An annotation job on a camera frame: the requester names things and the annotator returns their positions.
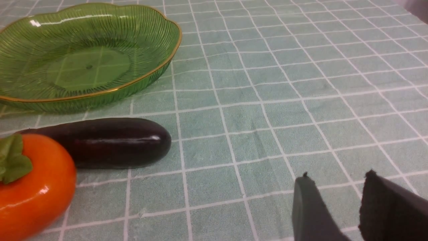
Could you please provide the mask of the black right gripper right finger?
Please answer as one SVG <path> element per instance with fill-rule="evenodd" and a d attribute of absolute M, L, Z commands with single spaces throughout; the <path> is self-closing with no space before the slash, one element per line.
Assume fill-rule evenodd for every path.
<path fill-rule="evenodd" d="M 370 170 L 365 174 L 359 221 L 365 241 L 426 241 L 428 202 Z"/>

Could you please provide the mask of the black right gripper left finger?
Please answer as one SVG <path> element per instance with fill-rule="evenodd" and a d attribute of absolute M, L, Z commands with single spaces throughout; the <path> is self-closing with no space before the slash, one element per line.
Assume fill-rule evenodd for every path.
<path fill-rule="evenodd" d="M 292 226 L 295 241 L 348 241 L 307 172 L 294 184 Z"/>

